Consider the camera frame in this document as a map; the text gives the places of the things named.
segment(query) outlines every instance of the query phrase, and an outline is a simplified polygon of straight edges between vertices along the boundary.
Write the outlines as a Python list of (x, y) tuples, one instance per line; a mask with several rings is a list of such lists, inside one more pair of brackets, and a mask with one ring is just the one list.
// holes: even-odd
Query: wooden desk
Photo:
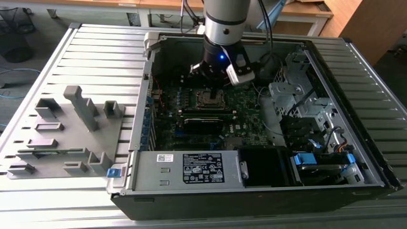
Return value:
[[(202, 0), (189, 0), (198, 16), (203, 15)], [(31, 9), (62, 9), (85, 11), (111, 11), (139, 13), (143, 27), (151, 26), (151, 14), (181, 14), (182, 0), (0, 0), (2, 7), (25, 7)], [(299, 31), (291, 22), (309, 24), (305, 35), (318, 36), (326, 21), (333, 17), (331, 12), (321, 11), (314, 3), (293, 2), (285, 6), (278, 18), (275, 32), (290, 33)]]

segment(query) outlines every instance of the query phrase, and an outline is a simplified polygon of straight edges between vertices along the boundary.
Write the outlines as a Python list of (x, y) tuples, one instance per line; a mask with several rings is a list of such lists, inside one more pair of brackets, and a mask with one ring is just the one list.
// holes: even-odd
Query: blue latch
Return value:
[(348, 154), (348, 157), (349, 157), (349, 160), (350, 160), (350, 164), (357, 162), (354, 154)]
[(122, 177), (122, 169), (110, 168), (107, 176), (109, 176), (109, 178), (121, 178)]
[(299, 153), (294, 156), (295, 164), (299, 165), (317, 165), (314, 153)]

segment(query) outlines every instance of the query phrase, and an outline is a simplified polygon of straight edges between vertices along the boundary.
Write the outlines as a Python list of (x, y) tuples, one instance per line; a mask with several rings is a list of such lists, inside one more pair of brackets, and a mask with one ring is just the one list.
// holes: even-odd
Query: warning label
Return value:
[(225, 183), (222, 154), (185, 154), (186, 184)]

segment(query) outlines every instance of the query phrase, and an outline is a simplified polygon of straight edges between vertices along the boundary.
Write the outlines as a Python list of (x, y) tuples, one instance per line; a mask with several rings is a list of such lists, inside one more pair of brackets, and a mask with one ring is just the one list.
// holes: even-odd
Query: metal workbench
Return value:
[[(81, 85), (85, 96), (94, 103), (117, 100), (127, 106), (115, 161), (126, 162), (146, 60), (143, 39), (146, 32), (151, 30), (163, 29), (87, 24), (69, 29), (0, 138), (2, 225), (15, 222), (18, 224), (14, 226), (18, 228), (42, 229), (135, 226), (181, 228), (315, 222), (314, 227), (319, 228), (321, 222), (329, 220), (341, 220), (341, 224), (346, 226), (354, 225), (356, 219), (378, 222), (378, 219), (398, 217), (404, 218), (402, 224), (398, 224), (404, 227), (407, 217), (406, 189), (381, 199), (352, 204), (335, 212), (262, 218), (131, 221), (110, 200), (105, 177), (23, 180), (7, 178), (9, 165), (19, 160), (15, 154), (23, 143), (18, 140), (25, 138), (27, 129), (35, 122), (35, 103), (39, 98), (49, 97), (65, 102), (63, 89), (67, 84)], [(313, 40), (397, 176), (406, 182), (407, 112), (356, 46), (337, 38), (275, 37)]]

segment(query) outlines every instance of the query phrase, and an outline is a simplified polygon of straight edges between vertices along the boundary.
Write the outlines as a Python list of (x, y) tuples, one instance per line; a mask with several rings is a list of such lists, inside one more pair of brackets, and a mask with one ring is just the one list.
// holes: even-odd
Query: floor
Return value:
[[(34, 11), (33, 21), (38, 28), (37, 32), (27, 35), (30, 46), (35, 49), (35, 57), (19, 64), (6, 62), (0, 57), (0, 67), (6, 68), (34, 68), (42, 70), (58, 43), (67, 31), (69, 25), (73, 22), (106, 25), (130, 25), (129, 18), (125, 13), (102, 13), (59, 10), (59, 19), (51, 19), (46, 10)], [(158, 15), (153, 16), (153, 24), (161, 27), (179, 26), (179, 16), (166, 19), (171, 23), (161, 23)], [(185, 21), (185, 26), (191, 26), (191, 21)], [(404, 104), (407, 104), (407, 90), (404, 85), (407, 85), (407, 54), (400, 58), (394, 58), (392, 53), (388, 53), (378, 62), (376, 69), (385, 79), (392, 90), (400, 97)], [(38, 74), (35, 72), (10, 72), (2, 74), (2, 81), (7, 83), (7, 87), (0, 89), (0, 95), (19, 97), (25, 96), (34, 84)], [(6, 99), (0, 97), (0, 131), (5, 129), (13, 115), (22, 103), (23, 99)]]
[[(87, 24), (105, 24), (105, 25), (123, 25), (129, 26), (129, 17), (126, 13), (105, 12), (87, 12), (81, 11), (58, 10), (59, 19), (51, 19), (47, 10), (34, 11), (31, 16), (34, 24), (38, 30), (27, 35), (27, 41), (31, 48), (35, 50), (35, 57), (23, 63), (9, 63), (0, 56), (0, 72), (5, 69), (2, 67), (14, 68), (33, 68), (42, 70), (47, 64), (54, 50), (65, 36), (69, 26), (73, 22), (81, 22)], [(161, 23), (158, 15), (153, 16), (153, 24), (161, 25), (161, 27), (177, 27), (179, 26), (179, 16), (173, 16), (167, 19), (170, 23)], [(191, 27), (193, 22), (185, 19), (185, 28)], [(7, 83), (7, 87), (0, 89), (0, 95), (10, 97), (25, 96), (38, 78), (35, 72), (15, 71), (0, 75), (0, 80)], [(5, 130), (14, 113), (17, 112), (22, 99), (6, 99), (0, 97), (0, 132)]]

